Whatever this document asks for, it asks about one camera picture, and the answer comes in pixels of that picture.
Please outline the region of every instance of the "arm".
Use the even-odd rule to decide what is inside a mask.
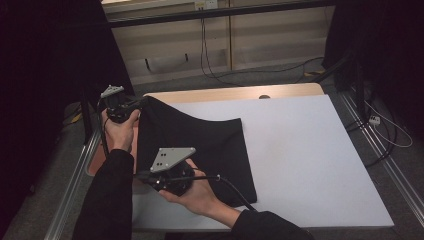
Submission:
[[[306,230],[284,220],[272,212],[244,210],[231,233],[238,239],[313,240]]]
[[[131,239],[134,158],[127,150],[132,143],[133,124],[138,114],[138,110],[134,111],[122,124],[106,122],[112,151],[85,196],[73,239]]]
[[[197,169],[190,160],[187,163]],[[205,176],[199,170],[195,170],[195,176]],[[286,240],[311,240],[307,231],[290,223],[271,212],[255,212],[244,210],[240,212],[219,201],[207,180],[196,180],[192,187],[181,197],[170,192],[159,192],[167,201],[179,203],[193,213],[212,218],[231,228],[231,233],[237,239],[262,240],[262,239],[286,239]]]

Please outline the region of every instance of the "wire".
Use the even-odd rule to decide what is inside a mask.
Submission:
[[[378,130],[377,130],[377,128],[375,127],[375,125],[374,125],[374,130],[384,139],[384,140],[386,140],[387,142],[390,142],[390,143],[392,143],[393,145],[395,145],[395,146],[397,146],[397,147],[402,147],[402,148],[407,148],[407,147],[410,147],[410,146],[412,146],[412,144],[414,143],[413,142],[413,140],[412,140],[412,138],[411,138],[411,136],[405,131],[405,130],[403,130],[403,128],[401,128],[399,125],[397,125],[396,123],[394,123],[394,122],[392,122],[392,121],[390,121],[389,119],[387,119],[385,116],[383,116],[382,114],[380,114],[377,110],[375,110],[370,104],[368,104],[367,102],[365,102],[365,104],[367,104],[368,105],[368,107],[369,108],[371,108],[377,115],[379,115],[380,117],[382,117],[383,119],[385,119],[386,121],[388,121],[389,123],[391,123],[391,124],[393,124],[393,126],[395,126],[396,128],[398,128],[398,129],[400,129],[408,138],[409,138],[409,140],[410,140],[410,143],[408,144],[408,145],[399,145],[399,144],[396,144],[396,143],[394,143],[394,142],[391,142],[389,139],[387,139],[387,138],[385,138]]]
[[[210,63],[209,63],[208,46],[207,46],[207,43],[206,43],[206,26],[205,26],[205,19],[203,19],[203,18],[202,18],[202,19],[200,19],[200,21],[201,21],[201,23],[202,23],[202,52],[201,52],[201,54],[200,54],[200,67],[202,68],[202,72],[203,72],[203,74],[204,74],[206,77],[216,79],[218,82],[223,83],[223,84],[227,84],[227,85],[234,85],[234,86],[237,86],[237,87],[244,87],[243,85],[240,85],[240,84],[230,83],[230,82],[224,82],[224,81],[222,81],[221,79],[219,79],[219,78],[220,78],[220,77],[222,77],[222,76],[217,77],[217,76],[215,76],[215,74],[212,72],[212,69],[211,69],[211,66],[210,66]],[[209,71],[210,71],[210,73],[212,74],[212,76],[209,76],[208,74],[206,74],[205,70],[203,69],[203,52],[204,52],[204,50],[203,50],[203,49],[205,50],[205,55],[206,55],[206,60],[207,60],[207,63],[208,63],[208,68],[209,68]]]
[[[290,67],[290,68],[286,68],[286,69],[281,69],[281,70],[249,70],[249,71],[241,71],[241,72],[224,73],[224,74],[221,74],[221,75],[218,76],[214,72],[212,72],[211,67],[210,67],[210,63],[209,63],[208,48],[207,48],[207,43],[206,43],[206,26],[205,26],[205,20],[204,19],[201,19],[201,24],[202,24],[202,52],[200,54],[200,66],[202,68],[202,72],[206,77],[214,78],[214,79],[216,79],[217,81],[219,81],[223,84],[235,85],[235,86],[238,86],[238,87],[245,87],[245,86],[240,85],[240,84],[222,81],[220,78],[230,76],[230,75],[235,75],[235,74],[243,74],[243,73],[279,73],[279,72],[286,72],[286,71],[289,71],[289,70],[293,70],[293,69],[296,69],[296,68],[299,68],[299,67],[303,67],[303,69],[304,69],[304,67],[307,63],[312,62],[314,60],[324,58],[324,57],[316,57],[316,58],[308,59],[308,60],[306,60],[305,62],[303,62],[299,65],[296,65],[296,66]],[[208,68],[209,68],[209,71],[210,71],[212,76],[206,74],[205,70],[203,69],[203,52],[205,52],[206,60],[207,60],[207,63],[208,63]],[[305,71],[303,70],[302,76],[298,80],[296,80],[294,83],[298,83],[303,78],[304,72]]]
[[[240,191],[227,179],[221,177],[220,175],[217,176],[198,176],[198,177],[182,177],[182,178],[171,178],[167,179],[168,182],[180,182],[180,181],[193,181],[193,180],[216,180],[218,182],[225,183],[228,187],[230,187],[231,190],[237,195],[237,197],[240,199],[240,201],[249,209],[252,211],[257,211],[250,203],[246,200],[246,198],[240,193]]]
[[[390,116],[393,119],[393,122],[395,122],[395,117],[393,115],[393,112],[390,110],[390,108],[388,108],[388,110],[389,110]],[[389,130],[387,128],[387,125],[386,125],[386,123],[384,121],[383,121],[383,124],[384,124],[384,127],[386,128],[387,136],[390,139],[390,134],[389,134]],[[396,139],[397,139],[397,128],[394,129],[394,138],[393,138],[393,141],[396,142]],[[374,160],[372,163],[365,164],[365,168],[370,168],[372,166],[375,166],[379,162],[381,162],[384,159],[386,159],[387,157],[389,157],[390,154],[392,153],[393,149],[394,149],[394,145],[391,142],[388,142],[388,145],[387,145],[385,151],[381,154],[381,156],[379,158],[377,158],[376,160]]]
[[[106,122],[107,120],[109,120],[109,118],[105,121],[105,125],[102,125],[102,113],[100,111],[100,102],[102,101],[102,99],[100,98],[99,101],[97,102],[97,121],[100,127],[100,137],[102,139],[102,145],[103,145],[103,151],[105,153],[105,156],[107,157],[109,155],[109,149],[107,147],[107,140],[106,140]]]

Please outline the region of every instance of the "electrical outlet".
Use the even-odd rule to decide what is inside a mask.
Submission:
[[[205,9],[217,9],[217,8],[218,8],[218,0],[205,1]]]
[[[206,10],[205,1],[194,2],[194,10],[196,10],[196,11]]]

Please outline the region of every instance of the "person's left hand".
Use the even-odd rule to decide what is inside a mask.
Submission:
[[[134,138],[134,122],[138,120],[139,115],[140,111],[134,110],[127,121],[119,124],[108,119],[106,110],[102,112],[103,125],[105,126],[106,133],[112,140],[112,149],[129,151]]]

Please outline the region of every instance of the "black cable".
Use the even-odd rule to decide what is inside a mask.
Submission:
[[[299,79],[297,79],[294,83],[299,83],[300,80],[303,79],[303,77],[304,77],[303,75],[305,74],[305,65],[306,64],[308,64],[308,63],[310,63],[312,61],[318,60],[318,59],[323,59],[323,58],[324,57],[312,58],[312,59],[306,60],[304,63],[302,63],[302,75],[300,75]]]
[[[214,78],[214,79],[216,79],[217,81],[219,81],[223,84],[235,85],[235,86],[238,86],[238,87],[245,87],[243,85],[236,84],[236,83],[224,82],[220,78],[230,76],[230,75],[234,75],[234,74],[243,74],[243,73],[279,73],[279,72],[285,72],[285,71],[293,70],[293,69],[296,69],[296,68],[299,68],[299,67],[304,67],[309,62],[324,58],[324,57],[316,57],[316,58],[308,59],[308,60],[306,60],[305,62],[303,62],[299,65],[296,65],[296,66],[290,67],[290,68],[286,68],[286,69],[281,69],[281,70],[250,70],[250,71],[242,71],[242,72],[230,72],[230,73],[225,73],[225,74],[218,76],[218,75],[216,75],[215,73],[212,72],[210,64],[209,64],[208,49],[207,49],[207,43],[206,43],[206,26],[205,26],[205,20],[204,19],[201,19],[201,24],[202,24],[202,51],[201,51],[201,54],[200,54],[200,66],[202,68],[202,72],[206,77]],[[207,63],[208,63],[209,71],[211,72],[212,76],[206,74],[205,70],[203,69],[203,52],[204,52],[204,49],[205,49],[205,55],[206,55],[206,60],[207,60]],[[295,81],[294,83],[298,83],[302,79],[302,76],[297,81]]]
[[[97,121],[99,123],[99,128],[100,128],[100,136],[101,136],[101,139],[102,139],[103,151],[105,153],[105,156],[107,157],[109,155],[109,149],[107,147],[107,140],[106,140],[106,133],[105,133],[105,130],[106,130],[105,126],[106,126],[107,120],[105,121],[105,126],[103,126],[102,113],[101,113],[101,110],[100,110],[100,102],[101,101],[102,101],[102,99],[99,99],[99,101],[97,102]]]
[[[220,77],[215,76],[215,74],[212,72],[212,69],[211,69],[211,66],[210,66],[210,63],[209,63],[208,47],[207,47],[207,43],[206,43],[205,19],[202,18],[200,21],[201,21],[201,24],[202,24],[202,52],[200,54],[200,67],[202,68],[203,74],[206,77],[216,79],[218,82],[223,83],[223,84],[234,85],[234,86],[237,86],[237,87],[244,87],[243,85],[240,85],[240,84],[224,82],[221,79],[219,79]],[[212,76],[209,76],[208,74],[206,74],[205,70],[203,69],[203,49],[205,49],[205,55],[206,55],[206,60],[207,60],[207,63],[208,63],[208,68],[209,68],[209,71],[212,74]]]
[[[353,121],[353,122],[351,122],[351,123],[349,123],[349,124],[347,124],[347,125],[345,125],[344,126],[344,128],[347,130],[347,128],[349,128],[350,126],[352,126],[353,124],[355,124],[355,123],[359,123],[360,121],[359,120],[355,120],[355,121]]]
[[[221,176],[198,176],[198,177],[182,177],[182,178],[171,178],[167,179],[167,182],[180,182],[180,181],[194,181],[194,180],[216,180],[218,182],[224,182],[231,190],[237,195],[240,201],[252,211],[257,211],[250,203],[246,200],[246,198],[240,193],[240,191],[227,179]]]
[[[389,111],[389,114],[390,114],[390,117],[392,118],[392,121],[394,122],[394,123],[396,123],[395,121],[395,117],[394,117],[394,115],[393,115],[393,112],[391,111],[391,109],[389,108],[389,107],[387,107],[387,110]],[[387,134],[388,134],[388,136],[389,136],[389,130],[388,130],[388,128],[387,128],[387,125],[384,123],[384,120],[382,121],[383,122],[383,124],[384,124],[384,126],[385,126],[385,128],[386,128],[386,131],[387,131]],[[397,140],[397,128],[395,127],[394,128],[394,137],[393,137],[393,141],[392,142],[396,142],[396,140]],[[369,163],[369,164],[366,164],[365,165],[365,168],[370,168],[370,167],[372,167],[372,166],[375,166],[375,165],[377,165],[378,163],[380,163],[381,161],[383,161],[384,159],[386,159],[387,157],[389,157],[390,156],[390,154],[392,153],[392,151],[393,151],[393,149],[394,149],[394,147],[395,147],[395,145],[394,144],[392,144],[391,142],[388,142],[387,143],[387,147],[386,147],[386,150],[381,154],[381,156],[379,157],[379,158],[377,158],[376,160],[374,160],[372,163]]]

